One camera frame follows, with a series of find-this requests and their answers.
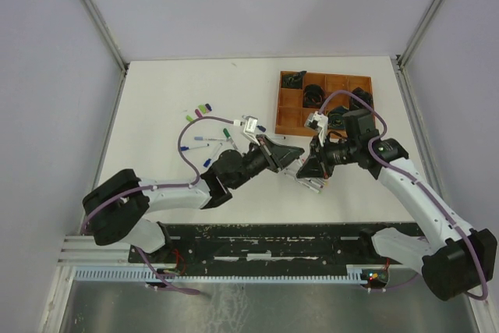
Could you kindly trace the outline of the magenta capped marker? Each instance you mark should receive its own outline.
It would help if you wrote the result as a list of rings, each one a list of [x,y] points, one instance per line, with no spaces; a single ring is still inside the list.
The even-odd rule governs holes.
[[[311,189],[315,189],[315,190],[322,190],[324,188],[324,186],[321,183],[318,183],[318,182],[313,181],[313,180],[298,179],[298,182],[300,182],[301,184],[303,184],[305,186],[308,186]]]

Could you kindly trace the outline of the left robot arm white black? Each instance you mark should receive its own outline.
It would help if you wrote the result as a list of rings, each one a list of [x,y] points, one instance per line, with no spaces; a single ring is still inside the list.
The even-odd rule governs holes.
[[[265,170],[279,173],[303,154],[301,147],[275,143],[259,135],[246,153],[229,149],[192,182],[141,179],[133,169],[117,172],[82,201],[82,229],[99,246],[126,243],[140,248],[154,262],[172,255],[172,243],[158,221],[147,214],[174,209],[205,210],[232,198],[232,191]]]

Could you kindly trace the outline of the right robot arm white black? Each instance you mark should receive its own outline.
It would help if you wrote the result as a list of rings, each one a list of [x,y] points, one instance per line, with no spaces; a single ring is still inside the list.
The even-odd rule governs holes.
[[[332,142],[327,116],[314,112],[307,117],[305,126],[316,134],[298,178],[328,179],[338,165],[358,165],[398,199],[423,232],[417,239],[392,227],[381,228],[359,242],[361,260],[395,260],[421,275],[443,301],[460,294],[486,300],[497,252],[492,232],[474,229],[453,211],[421,178],[405,148],[376,128],[370,111],[347,112],[343,122],[346,137]]]

